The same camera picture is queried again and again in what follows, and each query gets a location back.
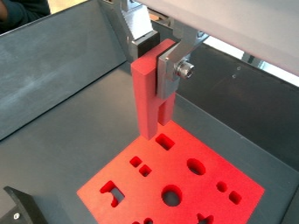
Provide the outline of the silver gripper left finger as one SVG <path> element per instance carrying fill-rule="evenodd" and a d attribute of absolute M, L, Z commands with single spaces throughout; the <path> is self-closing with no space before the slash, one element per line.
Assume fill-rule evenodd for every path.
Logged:
<path fill-rule="evenodd" d="M 120 0 L 120 17 L 124 20 L 128 51 L 136 60 L 158 46 L 160 34 L 152 27 L 147 7 L 136 0 Z"/>

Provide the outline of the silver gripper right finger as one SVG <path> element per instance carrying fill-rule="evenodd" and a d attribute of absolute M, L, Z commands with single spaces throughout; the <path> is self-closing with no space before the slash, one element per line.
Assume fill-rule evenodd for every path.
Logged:
<path fill-rule="evenodd" d="M 178 20 L 174 21 L 172 35 L 180 41 L 158 58 L 156 95 L 162 99 L 178 90 L 180 79 L 192 77 L 191 53 L 210 36 Z"/>

